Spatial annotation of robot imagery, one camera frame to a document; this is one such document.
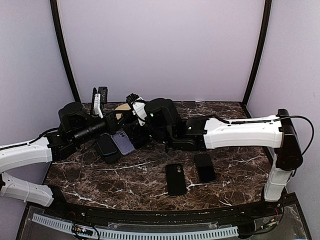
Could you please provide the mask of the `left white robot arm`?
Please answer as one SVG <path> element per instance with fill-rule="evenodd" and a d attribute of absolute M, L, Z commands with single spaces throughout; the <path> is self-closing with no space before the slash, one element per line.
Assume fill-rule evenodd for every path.
<path fill-rule="evenodd" d="M 60 125 L 41 133 L 31 141 L 0 149 L 0 195 L 24 202 L 49 207 L 60 218 L 67 218 L 70 206 L 59 199 L 60 190 L 54 186 L 39 185 L 11 176 L 8 170 L 64 160 L 74 154 L 82 144 L 103 134 L 114 134 L 130 116 L 130 110 L 111 110 L 94 115 L 83 110 L 79 102 L 71 102 L 58 111 Z"/>

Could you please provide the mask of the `lavender phone case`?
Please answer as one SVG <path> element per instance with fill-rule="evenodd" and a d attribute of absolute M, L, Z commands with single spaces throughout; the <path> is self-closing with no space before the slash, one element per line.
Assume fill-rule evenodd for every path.
<path fill-rule="evenodd" d="M 111 136 L 114 144 L 117 146 L 120 153 L 124 156 L 135 151 L 134 145 L 131 143 L 130 138 L 125 131 L 120 130 Z"/>

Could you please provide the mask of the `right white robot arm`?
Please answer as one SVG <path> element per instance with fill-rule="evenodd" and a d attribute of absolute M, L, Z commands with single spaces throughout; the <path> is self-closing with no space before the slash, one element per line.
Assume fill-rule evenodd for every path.
<path fill-rule="evenodd" d="M 266 217 L 275 208 L 283 189 L 303 163 L 293 115 L 278 109 L 276 115 L 260 118 L 223 119 L 215 114 L 182 119 L 171 99 L 145 101 L 132 93 L 126 102 L 139 125 L 167 148 L 205 151 L 224 147 L 260 146 L 273 148 L 275 160 L 263 188 L 263 200 L 255 213 Z"/>

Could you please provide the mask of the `black phone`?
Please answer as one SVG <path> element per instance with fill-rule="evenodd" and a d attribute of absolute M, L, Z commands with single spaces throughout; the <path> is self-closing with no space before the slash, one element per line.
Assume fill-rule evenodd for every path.
<path fill-rule="evenodd" d="M 216 173 L 209 154 L 202 153 L 195 155 L 194 162 L 200 183 L 205 184 L 216 182 Z"/>

